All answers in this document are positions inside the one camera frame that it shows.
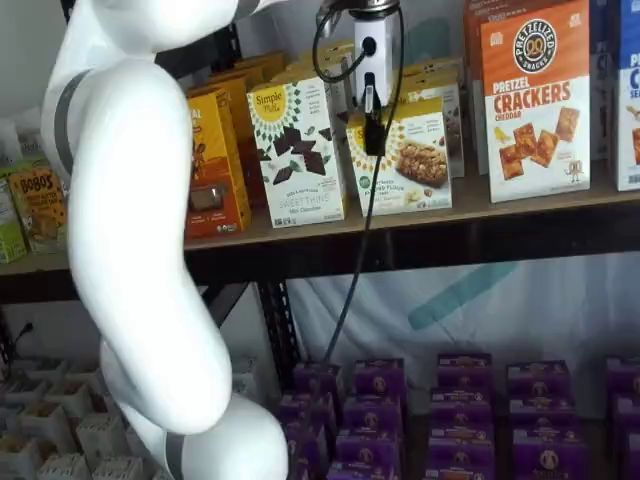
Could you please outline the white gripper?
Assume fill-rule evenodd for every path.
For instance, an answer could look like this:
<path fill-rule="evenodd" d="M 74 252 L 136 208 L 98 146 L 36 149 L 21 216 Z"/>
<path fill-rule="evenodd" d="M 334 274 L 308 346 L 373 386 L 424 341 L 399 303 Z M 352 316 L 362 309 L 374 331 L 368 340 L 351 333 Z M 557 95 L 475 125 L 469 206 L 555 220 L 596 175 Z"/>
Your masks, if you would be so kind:
<path fill-rule="evenodd" d="M 354 55 L 365 52 L 355 70 L 355 95 L 364 107 L 364 147 L 368 155 L 383 155 L 383 107 L 392 93 L 392 17 L 354 20 Z M 372 74 L 366 85 L 366 75 Z"/>

